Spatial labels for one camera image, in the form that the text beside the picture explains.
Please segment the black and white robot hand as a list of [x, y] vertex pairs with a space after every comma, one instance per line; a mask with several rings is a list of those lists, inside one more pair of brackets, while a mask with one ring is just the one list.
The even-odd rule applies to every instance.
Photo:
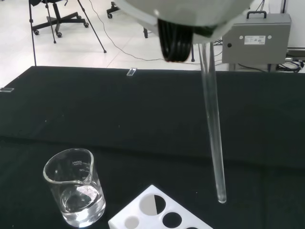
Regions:
[[117, 0], [115, 3], [159, 36], [167, 62], [184, 62], [193, 44], [210, 43], [222, 37], [252, 1]]

